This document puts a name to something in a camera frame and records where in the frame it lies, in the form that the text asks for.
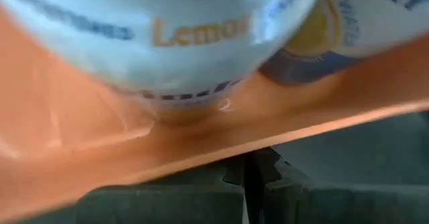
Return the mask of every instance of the orange tray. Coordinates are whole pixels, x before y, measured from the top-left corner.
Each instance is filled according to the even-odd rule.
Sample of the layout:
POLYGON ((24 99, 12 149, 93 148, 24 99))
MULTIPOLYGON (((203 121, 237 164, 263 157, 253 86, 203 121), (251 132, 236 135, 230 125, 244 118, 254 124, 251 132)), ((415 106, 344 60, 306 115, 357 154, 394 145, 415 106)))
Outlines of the orange tray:
POLYGON ((255 74, 224 111, 171 127, 153 124, 4 17, 0 31, 0 221, 73 203, 102 185, 429 108, 427 36, 310 86, 282 87, 255 74))

